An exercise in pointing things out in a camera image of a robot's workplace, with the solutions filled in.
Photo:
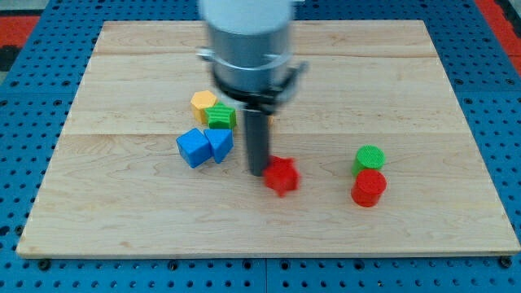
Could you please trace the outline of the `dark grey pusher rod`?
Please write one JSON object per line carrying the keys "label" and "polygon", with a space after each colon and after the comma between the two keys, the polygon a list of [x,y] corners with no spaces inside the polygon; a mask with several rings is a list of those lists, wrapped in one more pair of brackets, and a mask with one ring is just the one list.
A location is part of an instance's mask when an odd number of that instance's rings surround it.
{"label": "dark grey pusher rod", "polygon": [[247,107],[243,110],[244,133],[248,168],[252,175],[261,177],[269,164],[269,122],[261,110]]}

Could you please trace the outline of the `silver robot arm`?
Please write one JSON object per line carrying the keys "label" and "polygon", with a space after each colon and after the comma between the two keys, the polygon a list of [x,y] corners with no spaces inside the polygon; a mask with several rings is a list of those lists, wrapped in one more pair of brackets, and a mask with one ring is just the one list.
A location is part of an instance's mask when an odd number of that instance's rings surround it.
{"label": "silver robot arm", "polygon": [[261,176],[269,166],[269,116],[291,100],[306,63],[291,65],[290,0],[200,0],[213,84],[243,112],[248,168]]}

